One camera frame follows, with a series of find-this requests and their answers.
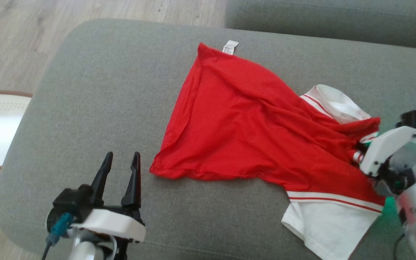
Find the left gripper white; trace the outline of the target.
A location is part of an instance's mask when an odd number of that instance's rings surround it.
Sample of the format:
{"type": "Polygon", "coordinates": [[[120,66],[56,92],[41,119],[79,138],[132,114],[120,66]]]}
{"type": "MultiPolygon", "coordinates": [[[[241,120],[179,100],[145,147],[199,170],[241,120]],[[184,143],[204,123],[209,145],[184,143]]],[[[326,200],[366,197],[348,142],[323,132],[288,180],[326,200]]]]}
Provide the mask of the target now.
{"type": "MultiPolygon", "coordinates": [[[[91,203],[94,207],[104,205],[103,192],[106,179],[111,170],[113,153],[108,152],[96,174],[91,188],[93,193],[91,203]]],[[[135,152],[130,166],[131,177],[125,195],[121,199],[121,206],[94,208],[88,216],[80,221],[75,220],[70,228],[70,238],[78,241],[81,237],[112,236],[124,240],[143,242],[146,227],[141,218],[141,164],[140,153],[135,152]]]]}

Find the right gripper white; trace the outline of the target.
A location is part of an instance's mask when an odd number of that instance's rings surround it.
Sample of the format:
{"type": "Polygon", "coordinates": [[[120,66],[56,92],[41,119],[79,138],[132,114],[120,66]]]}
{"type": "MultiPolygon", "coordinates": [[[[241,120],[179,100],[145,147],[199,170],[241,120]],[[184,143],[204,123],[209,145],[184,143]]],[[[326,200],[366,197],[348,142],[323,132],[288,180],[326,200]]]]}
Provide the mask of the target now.
{"type": "Polygon", "coordinates": [[[360,170],[367,176],[377,177],[381,165],[408,143],[416,143],[416,128],[401,126],[383,133],[371,142],[360,170]]]}

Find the red Bulls jersey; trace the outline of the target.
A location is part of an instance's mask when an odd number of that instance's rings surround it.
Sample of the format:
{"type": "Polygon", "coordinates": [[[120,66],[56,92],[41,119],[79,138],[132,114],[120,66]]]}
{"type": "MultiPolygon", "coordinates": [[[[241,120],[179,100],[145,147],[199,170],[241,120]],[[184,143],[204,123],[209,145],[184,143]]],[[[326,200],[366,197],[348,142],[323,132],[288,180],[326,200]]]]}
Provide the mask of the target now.
{"type": "Polygon", "coordinates": [[[150,172],[282,186],[282,224],[322,260],[348,260],[385,205],[357,150],[379,126],[340,90],[299,96],[263,66],[200,43],[150,172]]]}

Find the large grey sofa seat cushion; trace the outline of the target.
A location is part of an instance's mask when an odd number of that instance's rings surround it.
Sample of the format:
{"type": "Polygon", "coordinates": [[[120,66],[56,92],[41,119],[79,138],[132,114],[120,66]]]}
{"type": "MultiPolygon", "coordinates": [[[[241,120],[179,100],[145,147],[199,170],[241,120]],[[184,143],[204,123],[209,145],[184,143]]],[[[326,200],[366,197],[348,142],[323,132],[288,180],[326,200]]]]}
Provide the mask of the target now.
{"type": "Polygon", "coordinates": [[[280,220],[284,189],[258,179],[170,181],[149,173],[199,43],[278,75],[296,93],[322,83],[381,118],[383,131],[416,110],[416,49],[355,42],[97,19],[68,34],[21,120],[0,173],[0,228],[41,255],[46,217],[64,188],[90,184],[114,153],[104,201],[118,205],[135,151],[142,162],[147,234],[136,260],[318,260],[280,220]]]}

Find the small grey sofa cushion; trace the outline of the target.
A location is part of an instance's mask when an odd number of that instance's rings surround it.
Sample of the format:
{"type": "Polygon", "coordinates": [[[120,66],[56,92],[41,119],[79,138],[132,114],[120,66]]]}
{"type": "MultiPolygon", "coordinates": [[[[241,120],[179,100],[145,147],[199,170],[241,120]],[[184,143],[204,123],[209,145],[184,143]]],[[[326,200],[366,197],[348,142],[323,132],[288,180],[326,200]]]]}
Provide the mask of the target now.
{"type": "Polygon", "coordinates": [[[416,0],[227,0],[225,26],[416,48],[416,0]]]}

